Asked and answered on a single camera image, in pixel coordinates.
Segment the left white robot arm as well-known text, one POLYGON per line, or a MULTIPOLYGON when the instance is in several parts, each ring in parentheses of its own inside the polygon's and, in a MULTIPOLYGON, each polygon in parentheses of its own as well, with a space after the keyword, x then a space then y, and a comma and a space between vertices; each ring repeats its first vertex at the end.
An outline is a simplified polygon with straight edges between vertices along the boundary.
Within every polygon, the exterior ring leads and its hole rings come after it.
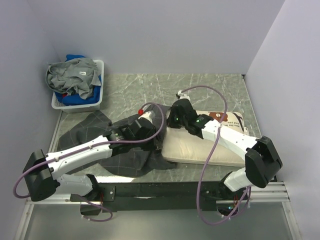
POLYGON ((29 198, 39 202, 54 193, 70 193, 94 201, 100 195, 95 177, 73 176, 69 172, 98 160, 128 153, 133 148, 154 150, 157 135, 152 120, 141 116, 127 126, 109 130, 105 135, 69 149, 47 154, 41 149, 36 150, 23 169, 29 198))

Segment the cream bear print pillow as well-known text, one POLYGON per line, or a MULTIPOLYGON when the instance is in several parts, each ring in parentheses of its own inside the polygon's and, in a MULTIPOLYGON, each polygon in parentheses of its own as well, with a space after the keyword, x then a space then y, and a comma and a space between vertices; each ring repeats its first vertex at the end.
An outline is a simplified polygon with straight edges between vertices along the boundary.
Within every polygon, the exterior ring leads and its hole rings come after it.
MULTIPOLYGON (((243 115, 239 112, 226 113, 222 124, 241 134, 248 135, 243 115)), ((184 128, 166 128, 162 144, 162 156, 175 163, 204 164, 214 143, 191 135, 184 128)), ((238 155, 222 145, 217 145, 210 160, 210 165, 244 167, 245 162, 238 155)))

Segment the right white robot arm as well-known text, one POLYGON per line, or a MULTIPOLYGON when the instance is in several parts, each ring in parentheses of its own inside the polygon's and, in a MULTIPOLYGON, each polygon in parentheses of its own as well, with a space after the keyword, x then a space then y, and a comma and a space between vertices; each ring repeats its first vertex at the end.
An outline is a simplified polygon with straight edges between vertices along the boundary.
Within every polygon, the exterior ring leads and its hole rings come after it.
POLYGON ((283 166, 270 138, 239 132, 225 125, 228 119, 223 112, 196 112, 180 98, 170 108, 162 150, 172 162, 239 167, 218 183, 217 192, 226 200, 246 187, 265 188, 283 166))

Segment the dark grey checked pillowcase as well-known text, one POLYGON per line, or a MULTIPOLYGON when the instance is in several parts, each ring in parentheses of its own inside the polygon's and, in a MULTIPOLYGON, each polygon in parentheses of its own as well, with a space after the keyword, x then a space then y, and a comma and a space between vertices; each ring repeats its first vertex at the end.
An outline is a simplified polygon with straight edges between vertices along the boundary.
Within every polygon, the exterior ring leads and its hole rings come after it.
MULTIPOLYGON (((112 144, 111 148, 113 148, 112 153, 115 154, 114 156, 87 163, 71 170, 69 173, 77 173, 97 163, 113 175, 130 178, 144 176, 152 170, 175 169, 176 164, 169 162, 162 155, 166 124, 164 123, 163 127, 161 127, 161 123, 162 116, 166 115, 168 109, 169 107, 164 105, 160 105, 159 107, 149 105, 146 108, 147 112, 151 111, 155 114, 152 117, 154 127, 150 133, 141 138, 146 139, 156 133, 156 131, 160 131, 152 140, 134 144, 112 144)), ((101 111, 93 112, 59 138, 56 150, 66 150, 87 143, 99 136, 107 136, 113 131, 126 131, 138 117, 138 114, 134 114, 112 122, 101 111)))

